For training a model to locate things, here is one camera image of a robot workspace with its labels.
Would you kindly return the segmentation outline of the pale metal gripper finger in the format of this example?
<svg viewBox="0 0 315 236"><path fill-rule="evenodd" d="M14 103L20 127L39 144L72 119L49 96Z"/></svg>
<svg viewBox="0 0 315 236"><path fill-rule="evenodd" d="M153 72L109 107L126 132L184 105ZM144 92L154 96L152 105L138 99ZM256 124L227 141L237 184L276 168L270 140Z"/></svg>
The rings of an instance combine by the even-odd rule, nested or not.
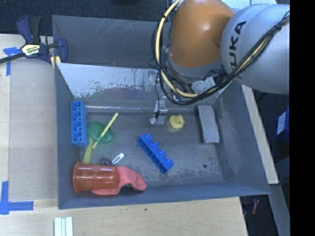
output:
<svg viewBox="0 0 315 236"><path fill-rule="evenodd" d="M157 125L164 125L168 109L165 106L165 102L157 103Z"/></svg>
<svg viewBox="0 0 315 236"><path fill-rule="evenodd" d="M154 107L154 114L153 117L149 119L149 122L151 125L155 125L158 123L159 120L159 101L156 101L155 107Z"/></svg>

